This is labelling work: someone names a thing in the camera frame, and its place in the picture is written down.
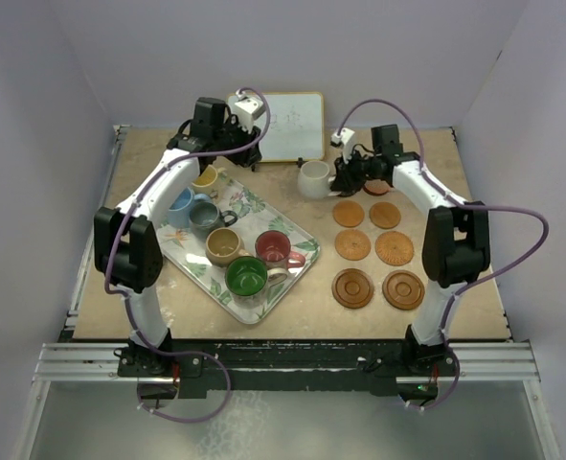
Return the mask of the woven bamboo coaster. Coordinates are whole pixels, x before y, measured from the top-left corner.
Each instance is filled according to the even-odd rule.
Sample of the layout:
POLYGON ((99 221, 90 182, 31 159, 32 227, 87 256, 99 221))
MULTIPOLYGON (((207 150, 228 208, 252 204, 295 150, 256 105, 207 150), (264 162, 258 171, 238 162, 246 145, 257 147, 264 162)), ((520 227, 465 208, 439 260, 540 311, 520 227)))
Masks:
POLYGON ((350 261, 360 261, 370 254, 372 245, 364 232, 356 229, 347 229, 340 231, 336 235, 334 247, 342 258, 350 261))
POLYGON ((382 262, 392 266, 409 264, 415 254, 410 238, 397 231, 388 231, 379 235, 374 249, 382 262))

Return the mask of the light wooden coaster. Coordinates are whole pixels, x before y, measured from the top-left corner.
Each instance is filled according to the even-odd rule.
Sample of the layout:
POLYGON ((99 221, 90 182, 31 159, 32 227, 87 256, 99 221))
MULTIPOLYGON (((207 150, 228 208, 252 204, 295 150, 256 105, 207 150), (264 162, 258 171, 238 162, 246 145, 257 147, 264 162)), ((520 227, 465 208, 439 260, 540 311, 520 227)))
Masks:
POLYGON ((393 229, 401 221, 401 213, 398 208, 390 202, 377 202, 370 209, 371 222, 381 229, 393 229))

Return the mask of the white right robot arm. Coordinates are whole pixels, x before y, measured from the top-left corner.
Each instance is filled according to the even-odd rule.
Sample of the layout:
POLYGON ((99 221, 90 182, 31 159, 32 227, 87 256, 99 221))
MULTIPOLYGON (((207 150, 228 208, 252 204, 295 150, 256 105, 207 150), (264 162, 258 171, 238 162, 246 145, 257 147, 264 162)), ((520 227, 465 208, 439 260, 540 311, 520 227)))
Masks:
POLYGON ((489 224, 485 205, 467 202, 446 188, 424 162, 424 144, 406 152, 396 125, 371 129, 373 147, 355 148, 355 132, 336 129, 330 144, 341 150, 334 161, 330 190, 340 196, 359 191, 365 182, 385 181, 426 216, 421 262, 428 283, 414 322, 402 342, 403 367, 423 375, 436 362, 453 357, 448 350, 451 319, 466 288, 490 265, 489 224))

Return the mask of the pink ceramic cup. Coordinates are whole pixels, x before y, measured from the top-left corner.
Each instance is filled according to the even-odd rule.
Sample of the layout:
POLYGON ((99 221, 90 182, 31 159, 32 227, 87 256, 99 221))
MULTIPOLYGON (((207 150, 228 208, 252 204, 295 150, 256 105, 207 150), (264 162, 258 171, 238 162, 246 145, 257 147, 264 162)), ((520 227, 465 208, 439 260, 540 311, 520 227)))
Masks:
POLYGON ((372 180, 365 183, 363 190, 371 196, 384 196, 389 193, 391 187, 383 180, 372 180))

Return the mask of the white ceramic cup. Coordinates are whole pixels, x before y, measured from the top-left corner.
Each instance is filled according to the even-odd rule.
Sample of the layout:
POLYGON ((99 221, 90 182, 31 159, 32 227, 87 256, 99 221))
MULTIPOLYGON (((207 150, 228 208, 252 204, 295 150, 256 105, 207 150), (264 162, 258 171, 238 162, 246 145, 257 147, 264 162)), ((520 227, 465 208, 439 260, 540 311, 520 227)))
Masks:
POLYGON ((308 161, 300 168, 298 189, 302 196, 310 199, 323 199, 335 196, 330 189, 330 168, 323 161, 308 161))

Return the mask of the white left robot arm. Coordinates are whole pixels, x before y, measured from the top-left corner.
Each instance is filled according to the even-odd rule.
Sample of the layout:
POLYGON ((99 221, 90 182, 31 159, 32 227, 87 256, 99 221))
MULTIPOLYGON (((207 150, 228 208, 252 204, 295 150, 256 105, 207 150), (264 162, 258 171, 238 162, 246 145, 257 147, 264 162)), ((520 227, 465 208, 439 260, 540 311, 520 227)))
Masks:
POLYGON ((102 206, 94 216, 95 267, 104 290, 121 297, 131 332, 119 355, 123 366, 153 376, 166 374, 176 355, 171 349, 155 288, 163 268, 156 230, 173 202, 219 156, 243 168, 261 160, 259 142, 267 132, 267 101, 238 91, 238 101, 201 97, 192 118, 168 140, 157 166, 128 198, 114 208, 102 206))

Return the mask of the yellow ceramic cup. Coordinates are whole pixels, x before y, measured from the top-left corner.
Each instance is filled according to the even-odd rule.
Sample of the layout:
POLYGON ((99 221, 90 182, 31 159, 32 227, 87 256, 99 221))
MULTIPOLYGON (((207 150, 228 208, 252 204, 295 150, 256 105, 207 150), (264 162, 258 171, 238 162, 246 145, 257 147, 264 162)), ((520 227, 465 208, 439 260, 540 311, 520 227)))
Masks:
POLYGON ((225 168, 217 168, 213 165, 208 165, 204 172, 192 183, 192 186, 197 188, 213 186, 218 179, 223 179, 226 172, 225 168))

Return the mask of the orange wooden coaster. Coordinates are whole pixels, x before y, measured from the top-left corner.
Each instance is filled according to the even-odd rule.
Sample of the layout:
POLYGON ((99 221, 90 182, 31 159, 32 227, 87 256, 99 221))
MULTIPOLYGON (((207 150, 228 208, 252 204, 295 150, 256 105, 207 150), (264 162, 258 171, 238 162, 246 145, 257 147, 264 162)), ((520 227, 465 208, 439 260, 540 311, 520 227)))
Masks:
POLYGON ((332 216, 339 225, 353 228, 364 220, 365 212, 357 202, 345 199, 335 204, 332 216))

